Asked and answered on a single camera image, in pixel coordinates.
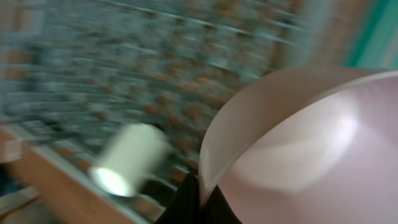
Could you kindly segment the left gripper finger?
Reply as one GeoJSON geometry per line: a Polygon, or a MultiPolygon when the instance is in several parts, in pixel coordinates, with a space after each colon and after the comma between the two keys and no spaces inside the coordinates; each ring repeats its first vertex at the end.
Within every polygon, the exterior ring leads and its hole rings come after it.
{"type": "Polygon", "coordinates": [[[200,206],[199,195],[197,176],[187,174],[155,224],[242,224],[219,187],[214,189],[204,207],[200,206]]]}

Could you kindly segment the white cup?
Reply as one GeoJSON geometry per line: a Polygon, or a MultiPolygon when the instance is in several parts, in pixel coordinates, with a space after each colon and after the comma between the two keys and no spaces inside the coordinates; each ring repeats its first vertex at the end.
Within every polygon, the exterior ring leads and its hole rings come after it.
{"type": "Polygon", "coordinates": [[[133,197],[169,152],[165,133],[151,124],[128,124],[104,147],[89,168],[92,181],[109,194],[133,197]]]}

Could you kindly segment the small pink bowl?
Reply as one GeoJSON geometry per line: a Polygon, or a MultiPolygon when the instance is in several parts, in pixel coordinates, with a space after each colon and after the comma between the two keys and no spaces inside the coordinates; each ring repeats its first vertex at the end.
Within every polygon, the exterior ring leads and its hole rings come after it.
{"type": "Polygon", "coordinates": [[[243,223],[397,222],[397,72],[281,70],[214,117],[200,202],[221,189],[243,223]]]}

